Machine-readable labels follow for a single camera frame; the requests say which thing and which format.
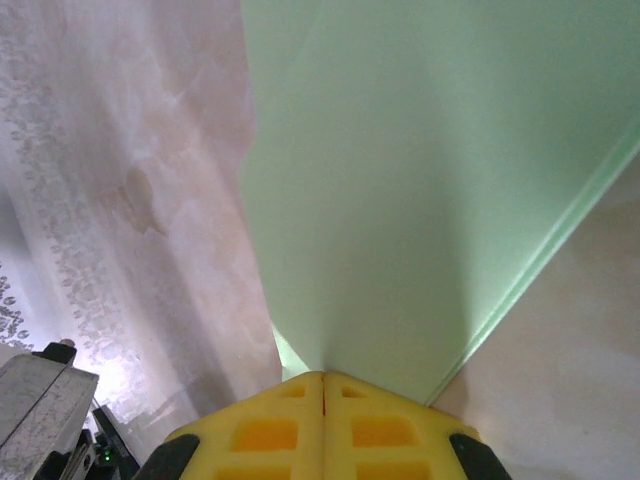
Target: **white wall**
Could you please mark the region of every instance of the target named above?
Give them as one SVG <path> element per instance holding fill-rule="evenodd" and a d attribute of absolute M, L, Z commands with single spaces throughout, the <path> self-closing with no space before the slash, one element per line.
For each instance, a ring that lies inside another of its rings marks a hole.
<path fill-rule="evenodd" d="M 435 406 L 514 479 L 640 478 L 640 158 Z"/>
<path fill-rule="evenodd" d="M 0 170 L 0 344 L 42 350 L 60 340 L 60 314 L 33 263 Z"/>

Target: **white curtain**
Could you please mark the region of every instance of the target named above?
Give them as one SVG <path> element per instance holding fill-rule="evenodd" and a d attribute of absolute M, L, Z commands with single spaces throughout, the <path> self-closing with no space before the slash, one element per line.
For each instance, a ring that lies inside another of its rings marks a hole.
<path fill-rule="evenodd" d="M 240 8 L 0 0 L 2 180 L 51 298 L 29 321 L 76 341 L 140 459 L 280 379 L 236 185 Z"/>

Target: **rectangular hole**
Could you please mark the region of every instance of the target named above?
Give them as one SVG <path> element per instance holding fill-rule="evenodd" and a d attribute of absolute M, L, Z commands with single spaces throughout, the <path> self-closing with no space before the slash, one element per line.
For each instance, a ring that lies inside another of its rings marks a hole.
<path fill-rule="evenodd" d="M 296 385 L 295 387 L 291 387 L 289 390 L 285 391 L 282 396 L 283 397 L 291 397 L 291 398 L 302 398 L 306 393 L 306 388 L 303 385 Z"/>
<path fill-rule="evenodd" d="M 416 463 L 361 464 L 356 467 L 357 480 L 433 480 L 429 465 Z"/>
<path fill-rule="evenodd" d="M 290 467 L 221 468 L 215 480 L 290 480 Z"/>
<path fill-rule="evenodd" d="M 360 393 L 351 387 L 342 387 L 342 396 L 344 398 L 365 398 L 363 393 Z"/>
<path fill-rule="evenodd" d="M 419 445 L 411 422 L 398 416 L 355 417 L 351 421 L 354 447 L 401 447 Z"/>
<path fill-rule="evenodd" d="M 255 418 L 236 428 L 231 440 L 233 452 L 294 450 L 298 444 L 298 423 L 289 418 Z"/>

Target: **metal device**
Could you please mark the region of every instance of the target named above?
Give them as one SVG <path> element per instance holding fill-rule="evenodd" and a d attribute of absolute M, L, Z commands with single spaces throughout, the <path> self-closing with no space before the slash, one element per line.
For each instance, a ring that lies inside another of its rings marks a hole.
<path fill-rule="evenodd" d="M 129 480 L 139 469 L 104 408 L 83 428 L 98 376 L 73 367 L 76 349 L 50 343 L 0 368 L 0 478 Z"/>

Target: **light green surface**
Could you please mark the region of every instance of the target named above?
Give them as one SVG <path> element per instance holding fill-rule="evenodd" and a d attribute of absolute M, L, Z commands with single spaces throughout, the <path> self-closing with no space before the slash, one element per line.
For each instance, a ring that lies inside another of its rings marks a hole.
<path fill-rule="evenodd" d="M 428 401 L 637 150 L 640 2 L 256 0 L 244 21 L 241 186 L 283 361 Z"/>

